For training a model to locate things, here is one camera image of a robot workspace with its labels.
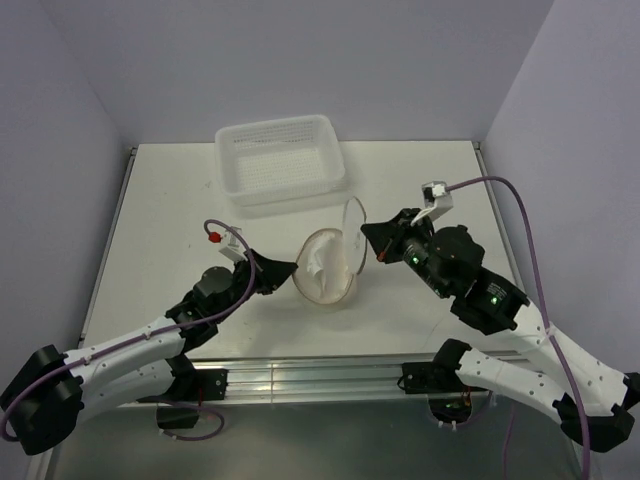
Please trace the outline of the white bra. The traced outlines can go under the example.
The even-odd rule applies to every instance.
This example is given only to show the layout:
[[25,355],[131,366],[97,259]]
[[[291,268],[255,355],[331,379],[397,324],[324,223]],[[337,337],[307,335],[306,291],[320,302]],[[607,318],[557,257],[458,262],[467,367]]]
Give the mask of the white bra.
[[314,301],[334,303],[342,297],[351,281],[342,237],[323,232],[303,251],[297,276],[300,288]]

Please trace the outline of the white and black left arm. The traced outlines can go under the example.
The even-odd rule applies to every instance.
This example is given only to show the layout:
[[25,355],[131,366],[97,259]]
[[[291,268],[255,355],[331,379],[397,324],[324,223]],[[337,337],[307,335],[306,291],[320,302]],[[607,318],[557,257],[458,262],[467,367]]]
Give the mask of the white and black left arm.
[[250,250],[232,269],[207,269],[179,303],[142,328],[92,347],[37,350],[1,395],[2,438],[37,455],[123,404],[182,407],[199,400],[206,388],[188,352],[217,335],[251,296],[274,293],[297,268]]

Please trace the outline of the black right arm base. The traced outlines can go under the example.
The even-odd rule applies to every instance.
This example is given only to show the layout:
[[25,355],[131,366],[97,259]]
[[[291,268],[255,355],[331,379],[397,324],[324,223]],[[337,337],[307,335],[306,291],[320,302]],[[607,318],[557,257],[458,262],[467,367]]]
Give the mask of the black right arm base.
[[429,400],[431,415],[443,423],[464,423],[473,411],[473,388],[463,384],[455,374],[433,362],[408,362],[401,366],[396,386],[407,395],[452,394],[452,397]]

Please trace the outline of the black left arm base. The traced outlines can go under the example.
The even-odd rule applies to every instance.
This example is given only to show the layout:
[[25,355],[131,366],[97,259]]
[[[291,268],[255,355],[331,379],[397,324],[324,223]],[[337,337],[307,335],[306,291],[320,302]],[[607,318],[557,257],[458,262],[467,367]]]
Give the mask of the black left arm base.
[[199,414],[187,407],[175,406],[175,403],[196,403],[202,406],[205,401],[223,400],[226,393],[228,370],[196,369],[184,378],[177,378],[169,390],[161,394],[161,400],[168,400],[156,409],[156,424],[163,430],[192,429],[196,426]]

